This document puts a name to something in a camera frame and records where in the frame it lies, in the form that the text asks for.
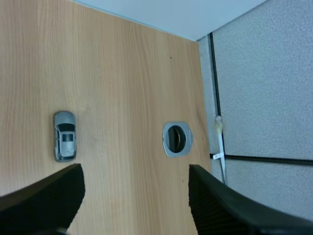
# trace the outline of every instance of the wood grain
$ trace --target wood grain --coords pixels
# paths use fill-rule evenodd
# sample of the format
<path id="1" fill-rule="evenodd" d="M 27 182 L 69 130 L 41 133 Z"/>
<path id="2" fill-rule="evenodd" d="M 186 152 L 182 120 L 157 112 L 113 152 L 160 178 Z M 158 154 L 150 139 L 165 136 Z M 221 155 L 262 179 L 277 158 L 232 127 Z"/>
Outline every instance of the wood grain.
<path id="1" fill-rule="evenodd" d="M 71 164 L 52 117 L 77 118 L 86 196 L 75 235 L 192 235 L 188 167 L 209 148 L 198 44 L 65 0 L 0 0 L 0 195 Z M 168 158 L 166 122 L 194 144 Z"/>

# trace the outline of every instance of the silver toy car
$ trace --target silver toy car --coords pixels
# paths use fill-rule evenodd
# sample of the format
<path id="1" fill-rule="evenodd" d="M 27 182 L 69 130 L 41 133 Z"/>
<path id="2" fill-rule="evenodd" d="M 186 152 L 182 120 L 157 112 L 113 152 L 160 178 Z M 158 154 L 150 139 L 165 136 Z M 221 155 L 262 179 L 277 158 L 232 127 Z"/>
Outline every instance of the silver toy car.
<path id="1" fill-rule="evenodd" d="M 57 162 L 68 162 L 76 157 L 76 120 L 68 111 L 54 115 L 54 156 Z"/>

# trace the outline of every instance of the small label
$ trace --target small label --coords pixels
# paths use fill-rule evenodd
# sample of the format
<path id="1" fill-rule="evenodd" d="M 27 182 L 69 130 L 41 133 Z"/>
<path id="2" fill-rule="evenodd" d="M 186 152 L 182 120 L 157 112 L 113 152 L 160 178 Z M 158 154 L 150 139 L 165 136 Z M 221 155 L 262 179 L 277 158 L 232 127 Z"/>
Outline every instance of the small label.
<path id="1" fill-rule="evenodd" d="M 219 158 L 222 158 L 224 157 L 224 153 L 218 153 L 218 154 L 214 154 L 213 155 L 213 159 L 216 160 L 216 159 L 219 159 Z"/>

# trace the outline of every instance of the black strip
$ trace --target black strip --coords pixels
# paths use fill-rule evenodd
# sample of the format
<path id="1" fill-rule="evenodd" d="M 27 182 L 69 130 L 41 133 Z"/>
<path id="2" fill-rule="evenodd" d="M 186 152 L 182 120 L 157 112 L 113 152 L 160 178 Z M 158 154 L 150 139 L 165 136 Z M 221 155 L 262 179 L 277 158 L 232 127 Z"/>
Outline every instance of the black strip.
<path id="1" fill-rule="evenodd" d="M 220 93 L 219 93 L 219 84 L 217 81 L 217 71 L 216 71 L 216 61 L 215 61 L 215 52 L 214 52 L 214 42 L 213 42 L 213 33 L 209 34 L 210 36 L 210 46 L 211 46 L 211 57 L 212 57 L 212 68 L 213 68 L 213 78 L 216 92 L 216 105 L 217 105 L 217 114 L 221 115 L 221 105 L 220 105 Z"/>
<path id="2" fill-rule="evenodd" d="M 225 159 L 240 160 L 240 161 L 254 161 L 254 162 L 263 162 L 263 163 L 290 164 L 290 165 L 313 165 L 313 160 L 288 159 L 288 158 L 265 158 L 265 157 L 225 155 Z"/>

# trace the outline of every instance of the desk surface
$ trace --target desk surface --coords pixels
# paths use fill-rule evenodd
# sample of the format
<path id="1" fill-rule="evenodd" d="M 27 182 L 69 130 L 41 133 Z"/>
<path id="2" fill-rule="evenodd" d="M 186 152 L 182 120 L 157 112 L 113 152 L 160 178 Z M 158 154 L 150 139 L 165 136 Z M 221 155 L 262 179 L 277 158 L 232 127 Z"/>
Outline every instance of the desk surface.
<path id="1" fill-rule="evenodd" d="M 69 231 L 191 235 L 188 167 L 209 148 L 197 43 L 66 0 L 0 0 L 0 195 L 72 164 L 53 157 L 53 114 L 77 118 L 86 196 Z M 188 156 L 162 129 L 186 121 Z"/>

